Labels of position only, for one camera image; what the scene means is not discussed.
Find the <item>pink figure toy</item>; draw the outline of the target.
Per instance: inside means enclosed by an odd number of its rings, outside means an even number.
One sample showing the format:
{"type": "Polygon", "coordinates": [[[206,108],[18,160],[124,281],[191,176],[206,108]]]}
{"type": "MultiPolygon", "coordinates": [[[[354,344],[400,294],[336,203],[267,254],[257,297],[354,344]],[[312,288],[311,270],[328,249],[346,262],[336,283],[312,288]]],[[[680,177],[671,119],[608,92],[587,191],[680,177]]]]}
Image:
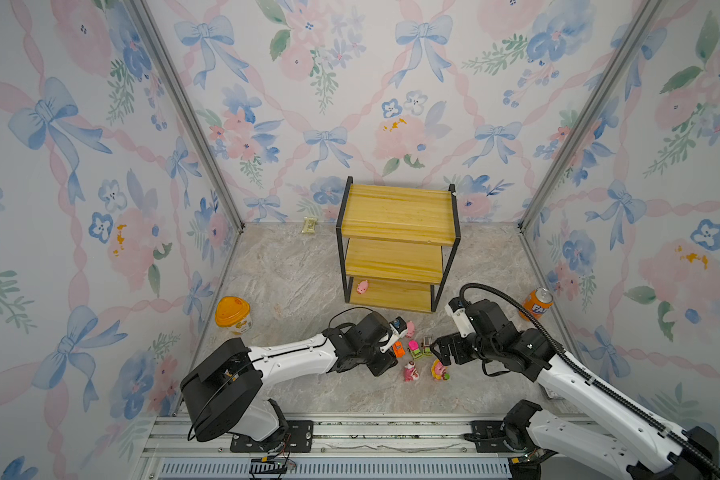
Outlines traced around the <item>pink figure toy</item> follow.
{"type": "Polygon", "coordinates": [[[405,382],[416,381],[420,378],[420,374],[413,360],[404,365],[403,379],[405,382]]]}

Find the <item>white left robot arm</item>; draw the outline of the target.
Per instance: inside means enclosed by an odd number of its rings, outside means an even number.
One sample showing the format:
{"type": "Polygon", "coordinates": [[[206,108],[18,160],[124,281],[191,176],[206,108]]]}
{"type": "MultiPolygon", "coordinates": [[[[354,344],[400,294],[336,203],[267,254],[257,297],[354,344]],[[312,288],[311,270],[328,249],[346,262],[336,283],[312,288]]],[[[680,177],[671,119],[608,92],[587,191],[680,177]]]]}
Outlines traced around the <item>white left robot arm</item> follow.
{"type": "Polygon", "coordinates": [[[379,377],[398,364],[393,345],[406,334],[401,317],[389,322],[369,309],[358,323],[331,324],[297,342],[256,347],[240,338],[227,340],[180,383],[191,420],[187,439],[208,442],[231,433],[253,440],[263,451],[276,449],[289,424],[275,400],[259,397],[262,388],[357,366],[379,377]]]}

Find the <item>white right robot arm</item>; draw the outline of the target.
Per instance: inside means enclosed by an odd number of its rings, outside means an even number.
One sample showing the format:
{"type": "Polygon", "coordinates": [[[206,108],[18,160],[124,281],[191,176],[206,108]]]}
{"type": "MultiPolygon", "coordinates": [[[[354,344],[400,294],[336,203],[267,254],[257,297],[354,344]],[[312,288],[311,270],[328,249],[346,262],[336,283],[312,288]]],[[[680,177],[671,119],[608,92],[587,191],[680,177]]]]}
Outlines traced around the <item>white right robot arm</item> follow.
{"type": "Polygon", "coordinates": [[[685,429],[626,398],[575,357],[539,324],[518,330],[489,300],[454,298],[445,307],[457,331],[432,348],[445,365],[478,361],[503,365],[562,396],[603,428],[602,433],[518,401],[495,436],[472,433],[480,446],[502,442],[515,452],[561,454],[612,479],[720,479],[719,444],[701,427],[685,429]]]}

